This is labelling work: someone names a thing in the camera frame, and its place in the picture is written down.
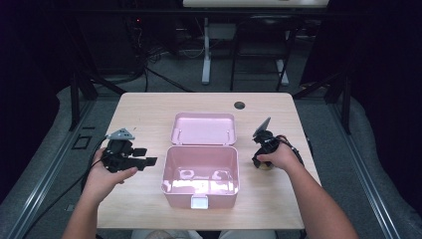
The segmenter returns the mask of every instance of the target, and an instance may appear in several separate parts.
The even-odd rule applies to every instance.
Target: open box lid
[[[179,145],[231,145],[236,141],[235,118],[224,113],[179,113],[171,142]]]

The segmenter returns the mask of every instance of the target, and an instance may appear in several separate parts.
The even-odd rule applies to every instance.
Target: hand
[[[94,166],[82,194],[84,199],[96,205],[100,205],[118,183],[124,183],[126,179],[137,173],[137,167],[115,173],[109,172],[101,161],[104,150],[104,148],[97,150],[94,157]]]
[[[286,170],[287,166],[292,163],[299,163],[297,157],[292,150],[284,143],[279,144],[276,151],[269,154],[260,154],[257,156],[260,161],[270,161],[275,167]]]

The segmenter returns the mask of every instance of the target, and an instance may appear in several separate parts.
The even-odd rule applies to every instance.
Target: person's left hand
[[[118,183],[124,183],[126,179],[137,173],[137,167],[115,173],[109,172],[104,167],[103,162],[99,161],[103,156],[104,150],[104,148],[101,148],[96,152],[94,166],[88,176],[82,195],[84,199],[96,205],[100,205]]]

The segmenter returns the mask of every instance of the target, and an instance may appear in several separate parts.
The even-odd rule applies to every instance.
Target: wooden table
[[[245,104],[237,110],[236,102]],[[176,114],[182,112],[234,115],[239,152],[240,190],[230,209],[180,209],[169,206],[161,190],[167,150]],[[302,125],[288,94],[255,93],[129,93],[115,110],[107,133],[122,127],[134,136],[133,147],[146,147],[157,156],[147,167],[118,185],[101,204],[99,228],[125,229],[302,229],[303,221],[288,176],[252,163],[260,147],[252,141],[255,129],[271,117],[268,130],[285,134],[301,153],[307,170],[319,181]]]
[[[183,0],[184,7],[325,8],[328,0]]]

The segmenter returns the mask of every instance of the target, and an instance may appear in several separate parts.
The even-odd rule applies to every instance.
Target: plastic container
[[[239,191],[234,117],[180,113],[167,151],[161,189],[170,206],[231,208]]]

